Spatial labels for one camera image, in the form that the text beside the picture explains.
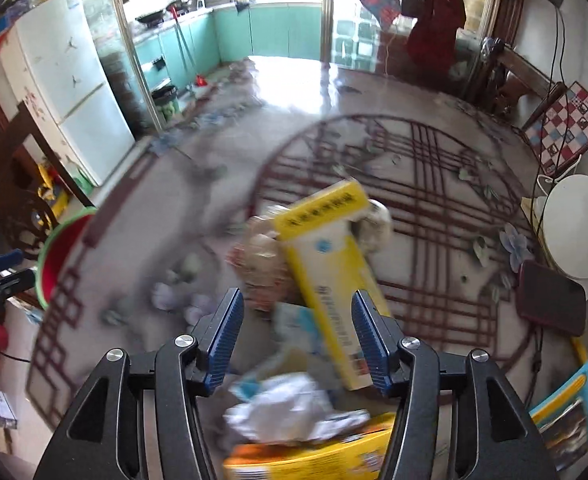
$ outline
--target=wooden cabinet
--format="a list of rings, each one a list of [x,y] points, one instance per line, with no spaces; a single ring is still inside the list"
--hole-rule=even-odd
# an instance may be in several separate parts
[[[289,7],[286,4],[251,7],[250,25],[255,56],[289,57]]]
[[[262,4],[240,14],[215,10],[214,16],[224,62],[252,54],[321,59],[320,4]]]
[[[238,61],[253,54],[249,10],[240,13],[235,8],[216,10],[214,24],[222,61]]]
[[[321,6],[290,4],[289,57],[321,59]]]
[[[222,62],[247,56],[282,56],[320,59],[320,4],[262,4],[243,10],[220,9],[181,23],[181,31],[196,64],[171,27],[136,46],[144,78],[150,90],[170,78],[179,92],[207,75]],[[162,64],[154,65],[160,57]]]

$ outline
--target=metal screw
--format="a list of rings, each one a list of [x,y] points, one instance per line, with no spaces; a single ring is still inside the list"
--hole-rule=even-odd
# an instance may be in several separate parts
[[[179,335],[176,339],[174,339],[174,343],[176,344],[176,346],[185,348],[187,346],[191,346],[194,344],[194,338],[190,335],[183,334]]]
[[[407,336],[402,339],[401,345],[403,345],[405,348],[413,350],[418,348],[421,345],[421,342],[415,337]]]
[[[118,361],[125,353],[120,348],[112,348],[107,352],[107,361]]]
[[[472,350],[472,359],[479,363],[484,363],[490,358],[490,354],[488,354],[485,350],[480,348],[475,348]]]

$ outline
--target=red clothing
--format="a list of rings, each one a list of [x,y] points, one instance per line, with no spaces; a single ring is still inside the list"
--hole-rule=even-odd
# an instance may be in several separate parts
[[[434,0],[433,12],[418,19],[407,39],[411,60],[447,73],[455,61],[456,31],[466,19],[463,0]]]

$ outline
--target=blue gripper pad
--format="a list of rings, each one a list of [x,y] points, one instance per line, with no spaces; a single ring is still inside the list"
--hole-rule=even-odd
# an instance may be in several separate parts
[[[389,327],[364,290],[356,291],[352,297],[351,320],[367,361],[372,383],[383,396],[388,397],[394,386],[392,373],[399,368],[398,337],[390,333]]]
[[[237,288],[230,288],[216,312],[199,320],[192,336],[199,342],[192,383],[202,384],[197,394],[208,397],[222,384],[236,338],[243,323],[245,304]]]
[[[22,263],[23,256],[22,251],[20,249],[14,249],[13,251],[7,254],[0,255],[0,272],[2,270],[7,270],[10,267],[15,267]]]

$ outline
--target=yellow cardboard box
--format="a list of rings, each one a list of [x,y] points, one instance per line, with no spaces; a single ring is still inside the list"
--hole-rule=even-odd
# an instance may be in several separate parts
[[[356,180],[343,180],[276,215],[287,263],[327,343],[331,359],[348,390],[372,384],[354,325],[351,298],[368,291],[379,313],[389,316],[387,303],[359,246],[349,221],[369,208],[365,190]]]
[[[318,446],[244,444],[223,462],[227,480],[376,480],[394,413],[376,416],[359,434]]]

